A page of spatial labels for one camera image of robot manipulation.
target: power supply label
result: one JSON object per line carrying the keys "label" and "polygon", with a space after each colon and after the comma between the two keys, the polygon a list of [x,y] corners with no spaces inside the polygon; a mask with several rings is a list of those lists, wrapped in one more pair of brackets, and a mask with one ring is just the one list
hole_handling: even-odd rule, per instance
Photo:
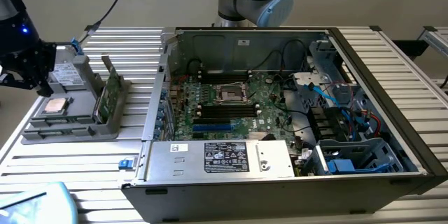
{"label": "power supply label", "polygon": [[205,143],[205,170],[207,173],[249,172],[246,142]]}

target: warning label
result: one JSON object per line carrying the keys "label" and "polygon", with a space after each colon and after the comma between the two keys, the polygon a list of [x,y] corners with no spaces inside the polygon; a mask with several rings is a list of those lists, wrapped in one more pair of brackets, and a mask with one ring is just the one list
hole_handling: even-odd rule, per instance
{"label": "warning label", "polygon": [[205,143],[205,170],[207,173],[249,172],[246,142]]}
{"label": "warning label", "polygon": [[83,79],[79,76],[78,70],[71,63],[62,63],[55,65],[53,72],[58,82],[63,86],[82,85]]}

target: barcode label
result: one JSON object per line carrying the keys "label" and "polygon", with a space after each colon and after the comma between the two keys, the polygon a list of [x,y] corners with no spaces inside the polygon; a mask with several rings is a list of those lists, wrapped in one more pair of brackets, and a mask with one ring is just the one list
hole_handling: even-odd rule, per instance
{"label": "barcode label", "polygon": [[73,63],[57,64],[53,74],[63,86],[83,85],[82,76]]}

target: motherboard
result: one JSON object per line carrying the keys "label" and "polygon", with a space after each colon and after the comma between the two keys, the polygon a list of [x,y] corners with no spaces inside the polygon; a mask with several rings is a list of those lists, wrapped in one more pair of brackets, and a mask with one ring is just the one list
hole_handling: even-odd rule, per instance
{"label": "motherboard", "polygon": [[175,77],[171,99],[175,107],[175,140],[263,139],[294,141],[289,113],[275,107],[285,101],[278,74],[257,73],[235,78]]}

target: sticker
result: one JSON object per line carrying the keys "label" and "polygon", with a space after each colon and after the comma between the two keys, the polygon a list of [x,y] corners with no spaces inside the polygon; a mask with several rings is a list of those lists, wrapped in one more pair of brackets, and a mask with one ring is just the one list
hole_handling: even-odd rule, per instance
{"label": "sticker", "polygon": [[171,152],[187,152],[187,151],[189,151],[189,144],[171,145]]}
{"label": "sticker", "polygon": [[241,39],[238,43],[239,43],[239,46],[249,46],[251,44],[251,40]]}
{"label": "sticker", "polygon": [[249,172],[246,142],[205,143],[205,170],[207,173]]}
{"label": "sticker", "polygon": [[55,64],[53,74],[63,86],[83,85],[83,79],[73,63]]}

